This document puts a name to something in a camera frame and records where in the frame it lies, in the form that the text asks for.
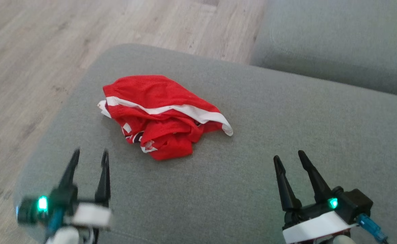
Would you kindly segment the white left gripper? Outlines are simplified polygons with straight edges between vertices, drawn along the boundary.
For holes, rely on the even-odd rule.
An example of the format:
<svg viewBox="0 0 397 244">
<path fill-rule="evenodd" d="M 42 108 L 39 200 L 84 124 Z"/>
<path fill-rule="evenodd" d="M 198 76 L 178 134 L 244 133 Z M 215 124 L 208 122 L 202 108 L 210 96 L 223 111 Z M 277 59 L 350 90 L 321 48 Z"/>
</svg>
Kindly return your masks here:
<svg viewBox="0 0 397 244">
<path fill-rule="evenodd" d="M 80 148 L 76 148 L 64 170 L 59 188 L 76 187 L 74 173 L 79 162 Z M 110 160 L 108 150 L 102 155 L 102 172 L 95 192 L 95 202 L 71 201 L 60 204 L 52 197 L 24 197 L 17 206 L 17 222 L 20 225 L 40 224 L 47 231 L 56 231 L 62 226 L 78 226 L 109 229 L 112 211 L 108 208 L 111 198 Z"/>
</svg>

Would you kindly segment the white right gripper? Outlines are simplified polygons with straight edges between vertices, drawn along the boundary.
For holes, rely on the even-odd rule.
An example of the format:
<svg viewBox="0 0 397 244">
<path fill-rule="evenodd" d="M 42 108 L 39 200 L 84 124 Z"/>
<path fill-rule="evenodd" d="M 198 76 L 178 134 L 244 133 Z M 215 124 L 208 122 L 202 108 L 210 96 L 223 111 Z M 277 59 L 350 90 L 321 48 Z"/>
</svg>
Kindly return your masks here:
<svg viewBox="0 0 397 244">
<path fill-rule="evenodd" d="M 280 157 L 274 156 L 273 163 L 281 207 L 286 212 L 283 226 L 285 243 L 354 244 L 355 241 L 350 237 L 350 230 L 355 225 L 347 224 L 335 212 L 338 203 L 328 201 L 332 198 L 332 191 L 305 152 L 299 150 L 298 156 L 303 169 L 308 173 L 315 201 L 320 204 L 311 204 L 301 208 L 301 201 L 293 193 Z"/>
</svg>

